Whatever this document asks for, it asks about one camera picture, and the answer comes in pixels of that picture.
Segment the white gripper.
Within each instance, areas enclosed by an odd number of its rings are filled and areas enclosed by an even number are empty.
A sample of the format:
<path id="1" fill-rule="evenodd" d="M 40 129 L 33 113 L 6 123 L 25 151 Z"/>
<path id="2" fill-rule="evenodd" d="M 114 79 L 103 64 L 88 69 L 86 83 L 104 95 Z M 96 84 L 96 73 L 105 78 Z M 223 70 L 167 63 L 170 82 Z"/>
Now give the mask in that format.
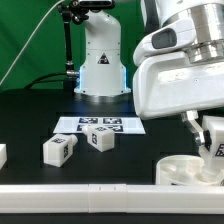
<path id="1" fill-rule="evenodd" d="M 133 100 L 142 119 L 183 112 L 182 122 L 202 146 L 204 130 L 196 110 L 224 105 L 224 59 L 192 64 L 182 48 L 195 37 L 193 29 L 164 27 L 142 39 L 133 56 Z"/>

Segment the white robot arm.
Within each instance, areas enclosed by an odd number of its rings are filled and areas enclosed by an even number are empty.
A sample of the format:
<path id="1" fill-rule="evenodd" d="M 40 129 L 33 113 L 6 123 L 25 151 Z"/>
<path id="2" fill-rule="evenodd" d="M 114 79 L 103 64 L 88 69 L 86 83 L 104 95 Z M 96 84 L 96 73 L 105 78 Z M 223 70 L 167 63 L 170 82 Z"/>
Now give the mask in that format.
<path id="1" fill-rule="evenodd" d="M 92 101 L 132 93 L 136 114 L 158 118 L 224 104 L 224 0 L 141 0 L 145 22 L 159 27 L 137 45 L 137 70 L 126 86 L 120 62 L 119 22 L 90 12 L 86 59 L 74 92 Z"/>

